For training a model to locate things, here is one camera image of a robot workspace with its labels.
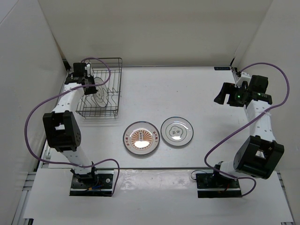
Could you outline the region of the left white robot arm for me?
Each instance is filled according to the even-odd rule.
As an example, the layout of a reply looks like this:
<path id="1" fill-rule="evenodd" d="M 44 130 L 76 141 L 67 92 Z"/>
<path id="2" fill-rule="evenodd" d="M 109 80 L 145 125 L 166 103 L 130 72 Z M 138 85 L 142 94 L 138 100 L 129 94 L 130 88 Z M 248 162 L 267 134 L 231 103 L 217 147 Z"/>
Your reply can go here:
<path id="1" fill-rule="evenodd" d="M 90 63 L 74 63 L 73 73 L 65 81 L 63 92 L 51 113 L 43 115 L 43 124 L 48 145 L 61 153 L 72 164 L 72 174 L 79 182 L 92 188 L 98 183 L 95 168 L 80 147 L 82 136 L 73 111 L 87 88 L 82 85 L 94 84 Z"/>

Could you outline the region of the white plate black lettering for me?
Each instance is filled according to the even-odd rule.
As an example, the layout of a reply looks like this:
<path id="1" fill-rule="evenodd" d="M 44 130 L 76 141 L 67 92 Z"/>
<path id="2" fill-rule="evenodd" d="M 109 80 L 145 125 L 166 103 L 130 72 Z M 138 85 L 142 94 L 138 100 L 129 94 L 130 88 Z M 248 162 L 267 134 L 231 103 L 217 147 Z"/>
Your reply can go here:
<path id="1" fill-rule="evenodd" d="M 163 141 L 175 148 L 189 145 L 194 137 L 193 126 L 182 117 L 167 118 L 161 125 L 160 133 Z"/>

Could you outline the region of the orange sunburst pattern plate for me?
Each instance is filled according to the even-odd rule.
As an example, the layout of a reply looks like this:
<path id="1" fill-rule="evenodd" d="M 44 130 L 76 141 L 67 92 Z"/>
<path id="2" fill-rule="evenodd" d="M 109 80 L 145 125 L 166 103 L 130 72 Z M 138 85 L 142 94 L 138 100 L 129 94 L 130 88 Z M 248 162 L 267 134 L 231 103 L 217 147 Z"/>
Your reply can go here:
<path id="1" fill-rule="evenodd" d="M 129 153 L 143 157 L 157 150 L 160 134 L 153 124 L 147 121 L 137 121 L 125 129 L 122 140 Z"/>

